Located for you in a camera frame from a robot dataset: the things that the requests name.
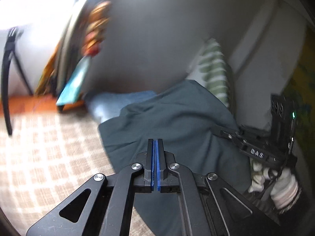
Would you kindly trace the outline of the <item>right forearm dark sleeve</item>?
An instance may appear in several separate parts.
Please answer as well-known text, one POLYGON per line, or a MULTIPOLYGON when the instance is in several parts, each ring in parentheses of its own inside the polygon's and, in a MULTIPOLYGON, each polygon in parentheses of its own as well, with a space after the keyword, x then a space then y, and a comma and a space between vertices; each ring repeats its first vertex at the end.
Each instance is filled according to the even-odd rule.
POLYGON ((314 199, 306 193, 300 192, 288 210, 276 210, 271 199, 259 200, 255 193, 245 192, 243 196, 280 225, 280 235, 314 235, 314 199))

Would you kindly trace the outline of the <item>right gloved hand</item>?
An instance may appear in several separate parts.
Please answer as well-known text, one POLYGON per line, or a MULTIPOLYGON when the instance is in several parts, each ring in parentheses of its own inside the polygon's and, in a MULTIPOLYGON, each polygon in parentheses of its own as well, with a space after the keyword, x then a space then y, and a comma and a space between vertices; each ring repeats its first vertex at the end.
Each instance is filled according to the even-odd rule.
POLYGON ((284 213, 297 203, 302 190, 296 176, 286 167, 278 172, 251 159, 251 185, 248 193, 264 194, 271 198, 277 211, 284 213))

